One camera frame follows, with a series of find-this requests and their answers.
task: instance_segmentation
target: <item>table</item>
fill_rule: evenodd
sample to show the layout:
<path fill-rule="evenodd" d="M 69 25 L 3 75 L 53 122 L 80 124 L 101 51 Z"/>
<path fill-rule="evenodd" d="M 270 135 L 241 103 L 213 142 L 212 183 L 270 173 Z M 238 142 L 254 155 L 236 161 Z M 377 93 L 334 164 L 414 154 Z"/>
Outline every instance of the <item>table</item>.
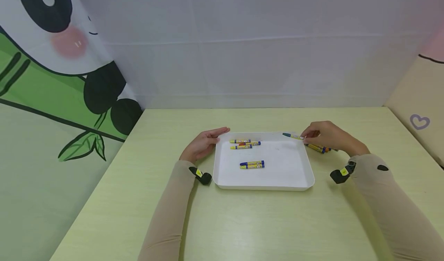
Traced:
<path fill-rule="evenodd" d="M 136 260 L 152 213 L 184 147 L 202 130 L 301 132 L 331 120 L 368 145 L 444 235 L 444 173 L 385 107 L 148 109 L 123 144 L 51 261 Z M 348 159 L 307 149 L 315 185 L 304 192 L 196 185 L 181 258 L 201 260 L 390 260 L 368 206 L 350 179 L 329 173 Z M 199 168 L 212 172 L 214 155 Z"/>

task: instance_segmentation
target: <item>wrist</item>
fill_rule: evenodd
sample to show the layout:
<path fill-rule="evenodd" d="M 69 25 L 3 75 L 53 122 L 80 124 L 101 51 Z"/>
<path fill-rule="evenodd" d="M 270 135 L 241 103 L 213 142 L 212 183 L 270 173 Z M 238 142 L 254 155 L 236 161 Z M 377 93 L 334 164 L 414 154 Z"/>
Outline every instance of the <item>wrist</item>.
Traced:
<path fill-rule="evenodd" d="M 192 164 L 196 164 L 196 158 L 193 157 L 193 154 L 189 154 L 186 151 L 182 152 L 182 155 L 179 157 L 179 161 L 188 161 Z"/>
<path fill-rule="evenodd" d="M 353 142 L 350 142 L 344 151 L 350 157 L 370 154 L 370 150 L 368 150 L 367 145 L 356 139 Z"/>

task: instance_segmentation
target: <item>white backdrop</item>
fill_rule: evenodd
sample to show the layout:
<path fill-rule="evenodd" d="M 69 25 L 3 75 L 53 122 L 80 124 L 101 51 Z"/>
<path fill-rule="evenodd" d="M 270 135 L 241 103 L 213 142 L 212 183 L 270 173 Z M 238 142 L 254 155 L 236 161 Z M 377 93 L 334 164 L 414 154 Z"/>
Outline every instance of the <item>white backdrop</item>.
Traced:
<path fill-rule="evenodd" d="M 381 106 L 444 0 L 81 0 L 145 108 Z"/>

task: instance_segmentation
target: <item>panda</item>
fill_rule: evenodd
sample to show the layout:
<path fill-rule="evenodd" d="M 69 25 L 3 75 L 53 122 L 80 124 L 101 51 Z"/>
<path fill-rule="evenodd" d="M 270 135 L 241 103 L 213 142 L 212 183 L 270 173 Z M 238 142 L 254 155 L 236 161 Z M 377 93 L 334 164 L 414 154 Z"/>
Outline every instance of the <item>panda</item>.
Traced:
<path fill-rule="evenodd" d="M 116 129 L 131 132 L 140 105 L 79 0 L 0 0 L 0 6 L 1 33 L 47 71 L 84 80 L 87 108 L 98 115 L 111 108 Z"/>

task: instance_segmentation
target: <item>beige cushion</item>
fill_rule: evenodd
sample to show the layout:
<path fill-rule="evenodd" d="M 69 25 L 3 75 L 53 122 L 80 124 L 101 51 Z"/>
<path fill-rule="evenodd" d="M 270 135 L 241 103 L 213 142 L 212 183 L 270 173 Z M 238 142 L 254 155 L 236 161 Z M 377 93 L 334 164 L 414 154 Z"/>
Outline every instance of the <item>beige cushion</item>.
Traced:
<path fill-rule="evenodd" d="M 444 165 L 444 47 L 424 50 L 386 102 L 430 155 Z"/>

